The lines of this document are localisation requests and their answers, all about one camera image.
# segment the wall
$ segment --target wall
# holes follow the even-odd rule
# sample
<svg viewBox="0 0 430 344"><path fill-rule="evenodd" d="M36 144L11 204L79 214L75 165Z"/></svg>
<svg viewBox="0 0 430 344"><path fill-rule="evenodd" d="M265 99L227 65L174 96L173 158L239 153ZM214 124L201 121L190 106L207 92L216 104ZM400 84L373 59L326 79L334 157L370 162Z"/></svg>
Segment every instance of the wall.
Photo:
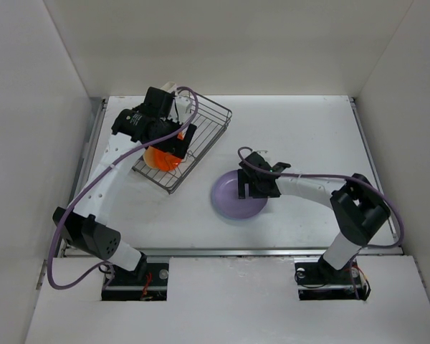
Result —
<svg viewBox="0 0 430 344"><path fill-rule="evenodd" d="M357 99L385 190L430 297L430 0L415 0Z"/></svg>
<svg viewBox="0 0 430 344"><path fill-rule="evenodd" d="M0 344L22 343L89 99L41 0L0 0Z"/></svg>
<svg viewBox="0 0 430 344"><path fill-rule="evenodd" d="M91 95L355 95L411 0L45 0Z"/></svg>

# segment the metal wire rack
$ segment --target metal wire rack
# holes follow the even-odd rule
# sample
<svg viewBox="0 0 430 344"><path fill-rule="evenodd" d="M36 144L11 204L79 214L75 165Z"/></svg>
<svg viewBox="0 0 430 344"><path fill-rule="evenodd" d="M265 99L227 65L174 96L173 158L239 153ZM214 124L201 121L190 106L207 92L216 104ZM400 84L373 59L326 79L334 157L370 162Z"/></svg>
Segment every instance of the metal wire rack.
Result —
<svg viewBox="0 0 430 344"><path fill-rule="evenodd" d="M189 93L182 92L180 95L192 98ZM172 171L162 171L150 168L143 159L137 161L133 166L135 172L151 180L161 188L172 194L196 167L198 162L207 154L209 149L223 135L231 122L232 111L213 100L196 93L199 101L199 110L193 120L197 127L193 140L188 148L185 159Z"/></svg>

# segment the purple plate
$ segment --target purple plate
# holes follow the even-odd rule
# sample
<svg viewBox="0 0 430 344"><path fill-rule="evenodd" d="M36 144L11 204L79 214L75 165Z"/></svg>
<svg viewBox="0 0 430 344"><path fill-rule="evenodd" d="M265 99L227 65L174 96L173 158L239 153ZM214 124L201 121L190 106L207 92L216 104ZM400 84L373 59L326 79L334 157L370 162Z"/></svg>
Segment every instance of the purple plate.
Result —
<svg viewBox="0 0 430 344"><path fill-rule="evenodd" d="M235 220L250 219L257 215L267 203L267 199L239 199L236 170L218 178L212 188L211 200L219 214Z"/></svg>

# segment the purple cable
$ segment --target purple cable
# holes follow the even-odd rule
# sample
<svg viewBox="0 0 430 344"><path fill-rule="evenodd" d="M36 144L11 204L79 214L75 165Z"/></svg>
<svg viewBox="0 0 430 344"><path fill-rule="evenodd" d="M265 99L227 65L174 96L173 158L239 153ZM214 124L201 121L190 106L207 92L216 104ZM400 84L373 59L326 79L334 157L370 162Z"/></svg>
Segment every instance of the purple cable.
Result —
<svg viewBox="0 0 430 344"><path fill-rule="evenodd" d="M251 163L249 163L248 161L245 160L245 158L242 156L242 151L244 149L248 149L251 152L253 151L250 147L241 147L237 150L237 154L239 155L239 157L241 158L242 162L245 163L247 166L249 166L250 168L253 168L256 171L259 171L261 173L264 174L269 174L271 176L283 176L283 177L295 177L295 178L331 178L331 179L344 179L346 181L353 181L354 183L358 183L361 186L367 188L369 191L373 192L374 194L376 194L377 196L381 197L382 200L384 202L386 202L386 204L388 205L388 207L392 210L392 213L395 215L396 221L398 222L398 231L399 231L399 236L398 236L398 240L396 242L394 242L391 245L367 245L366 247L370 247L370 248L375 248L375 249L392 249L394 247L400 246L403 243L404 240L404 223L403 223L403 219L401 218L400 215L400 211L396 208L396 206L386 197L384 196L383 193L381 193L379 190L377 190L376 188L372 187L372 185L365 183L357 178L353 178L350 176L344 176L341 174L322 174L322 173L318 173L318 174L298 174L298 173L275 173L275 172L270 172L270 171L266 171L263 170L261 168L257 168L256 166L252 165ZM353 264L353 260L355 259L355 257L357 256L357 254L355 256L353 256L350 261L349 261L349 272L350 272L350 280L354 286L354 290L355 290L355 296L357 298L357 300L359 300L359 296L358 296L358 292L357 292L357 286L355 283L355 280L353 279L352 276L352 264Z"/></svg>
<svg viewBox="0 0 430 344"><path fill-rule="evenodd" d="M150 142L145 143L143 145L140 145L138 147L135 147L135 148L129 150L127 153L122 154L118 159L113 161L112 164L110 166L108 166L99 176L97 176L96 179L94 179L89 185L87 185L84 189L82 189L82 191L78 194L78 196L75 197L75 199L70 203L70 205L67 207L67 210L62 215L59 223L57 224L54 236L52 237L51 246L49 247L49 254L48 254L48 266L47 266L48 282L49 282L49 285L51 285L51 287L53 287L54 289L65 290L65 289L69 289L71 287L74 287L75 285L80 283L86 276L88 276L88 274L90 274L93 270L97 269L98 267L100 267L102 265L109 264L108 262L97 263L96 265L94 265L93 267L88 269L84 274L82 274L78 279L76 279L72 283L69 283L68 285L58 285L54 280L53 272L52 272L52 262L54 259L54 255L56 254L57 242L59 241L60 234L62 232L62 229L64 228L64 224L65 224L65 221L67 220L67 217L73 211L73 209L75 209L75 206L78 204L79 201L81 201L81 199L85 196L85 194L87 194L91 190L91 188L94 187L95 184L97 184L100 180L102 180L102 178L105 177L108 174L108 172L110 172L112 170L111 166L116 166L121 161L123 161L128 156L130 156L131 154L138 152L140 149L147 148L150 145L155 145L156 143L163 142L169 138L172 138L175 135L178 135L178 133L187 129L187 127L190 125L191 121L193 121L193 119L196 117L196 114L199 110L199 101L198 101L196 93L191 88L185 87L185 86L178 87L177 91L179 91L179 92L187 91L193 96L193 98L194 98L194 111L193 111L193 114L191 115L191 117L178 130L174 131L173 133L170 133L166 136L163 136L162 138L158 138L156 140L150 141Z"/></svg>

